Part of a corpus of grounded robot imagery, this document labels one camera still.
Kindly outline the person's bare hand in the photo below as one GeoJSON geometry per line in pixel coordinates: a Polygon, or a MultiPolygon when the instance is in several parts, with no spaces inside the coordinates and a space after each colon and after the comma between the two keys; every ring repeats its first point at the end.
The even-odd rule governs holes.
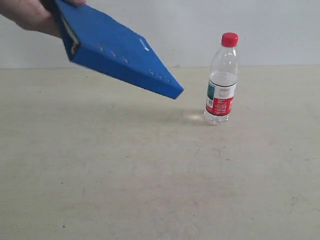
{"type": "Polygon", "coordinates": [[[26,31],[61,37],[46,0],[2,0],[0,14],[26,31]]]}

